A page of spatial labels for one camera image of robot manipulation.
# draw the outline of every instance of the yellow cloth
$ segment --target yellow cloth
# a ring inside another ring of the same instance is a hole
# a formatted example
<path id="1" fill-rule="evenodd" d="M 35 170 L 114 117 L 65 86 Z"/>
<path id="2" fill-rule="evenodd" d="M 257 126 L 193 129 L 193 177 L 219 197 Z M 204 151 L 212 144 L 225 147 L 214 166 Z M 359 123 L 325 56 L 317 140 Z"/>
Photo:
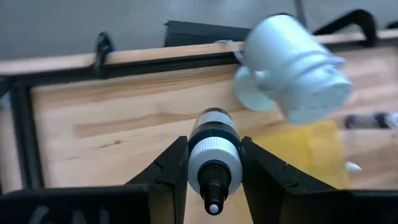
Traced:
<path id="1" fill-rule="evenodd" d="M 348 189 L 338 129 L 331 121 L 299 126 L 275 134 L 259 134 L 253 141 L 301 171 L 337 188 Z"/>

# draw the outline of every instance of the gray floor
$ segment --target gray floor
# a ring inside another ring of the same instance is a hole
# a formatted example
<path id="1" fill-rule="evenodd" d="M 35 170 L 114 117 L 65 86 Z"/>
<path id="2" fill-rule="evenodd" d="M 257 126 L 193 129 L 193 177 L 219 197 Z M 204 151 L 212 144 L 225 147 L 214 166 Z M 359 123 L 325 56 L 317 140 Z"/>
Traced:
<path id="1" fill-rule="evenodd" d="M 380 27 L 398 19 L 397 0 L 303 3 L 311 30 L 356 8 Z M 0 59 L 92 52 L 103 30 L 118 50 L 161 47 L 169 20 L 249 28 L 277 12 L 295 14 L 294 0 L 0 0 Z"/>

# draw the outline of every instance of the wood grain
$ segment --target wood grain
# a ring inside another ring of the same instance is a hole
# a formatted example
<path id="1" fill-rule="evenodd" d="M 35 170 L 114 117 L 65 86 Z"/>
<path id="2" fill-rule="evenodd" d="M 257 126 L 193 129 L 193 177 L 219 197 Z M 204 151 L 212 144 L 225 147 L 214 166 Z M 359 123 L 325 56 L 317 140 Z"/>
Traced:
<path id="1" fill-rule="evenodd" d="M 349 113 L 398 111 L 395 48 L 356 50 L 340 56 L 347 59 L 344 72 L 355 92 L 330 119 L 341 124 Z M 189 135 L 198 113 L 213 106 L 231 113 L 241 136 L 289 127 L 277 109 L 255 113 L 235 99 L 232 77 L 237 67 L 204 67 L 33 89 L 46 185 L 123 184 L 175 138 Z M 21 183 L 8 111 L 0 112 L 0 121 L 2 182 L 7 190 L 14 190 Z M 354 188 L 398 187 L 397 134 L 392 130 L 340 131 L 345 158 L 363 168 L 362 173 L 351 175 Z M 199 195 L 188 187 L 185 217 L 187 223 L 251 221 L 242 190 L 230 196 L 220 216 L 210 217 Z"/>

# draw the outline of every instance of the wooden surface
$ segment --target wooden surface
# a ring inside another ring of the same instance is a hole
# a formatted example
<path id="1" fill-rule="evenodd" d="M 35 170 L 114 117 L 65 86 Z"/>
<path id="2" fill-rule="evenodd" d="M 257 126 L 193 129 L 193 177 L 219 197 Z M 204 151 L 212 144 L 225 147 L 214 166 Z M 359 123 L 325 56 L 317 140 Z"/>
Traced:
<path id="1" fill-rule="evenodd" d="M 190 52 L 189 48 L 180 50 Z M 347 59 L 344 72 L 354 83 L 355 92 L 330 119 L 340 123 L 349 113 L 398 111 L 395 48 L 339 55 Z M 35 118 L 47 187 L 123 184 L 175 138 L 189 135 L 197 115 L 212 106 L 231 113 L 241 136 L 285 128 L 278 110 L 254 113 L 235 100 L 232 77 L 237 67 L 223 65 L 35 88 Z M 0 131 L 2 184 L 6 191 L 15 190 L 21 182 L 7 110 L 0 112 Z M 347 160 L 363 168 L 362 173 L 351 175 L 353 188 L 398 187 L 396 131 L 341 130 L 340 134 Z M 221 215 L 211 217 L 205 213 L 200 196 L 188 186 L 185 221 L 249 223 L 251 219 L 242 190 L 230 196 Z"/>

